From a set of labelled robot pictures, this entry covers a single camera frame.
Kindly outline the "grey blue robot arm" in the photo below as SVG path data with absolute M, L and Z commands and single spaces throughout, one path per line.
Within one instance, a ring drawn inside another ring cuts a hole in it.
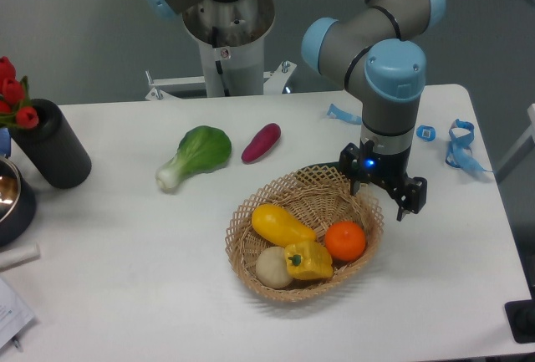
M 262 94 L 264 39 L 273 0 L 146 0 L 163 18 L 181 16 L 196 40 L 211 97 Z M 426 58 L 414 38 L 441 20 L 446 0 L 364 0 L 365 10 L 343 23 L 321 18 L 303 36 L 303 61 L 362 104 L 357 145 L 340 154 L 352 184 L 384 189 L 404 216 L 426 202 L 427 182 L 406 172 Z

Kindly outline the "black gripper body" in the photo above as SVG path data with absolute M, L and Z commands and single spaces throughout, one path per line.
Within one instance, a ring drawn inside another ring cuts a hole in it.
M 359 146 L 349 143 L 339 156 L 339 171 L 361 184 L 374 184 L 388 193 L 397 206 L 418 214 L 426 204 L 427 180 L 407 172 L 410 148 L 393 155 L 382 155 L 372 140 Z

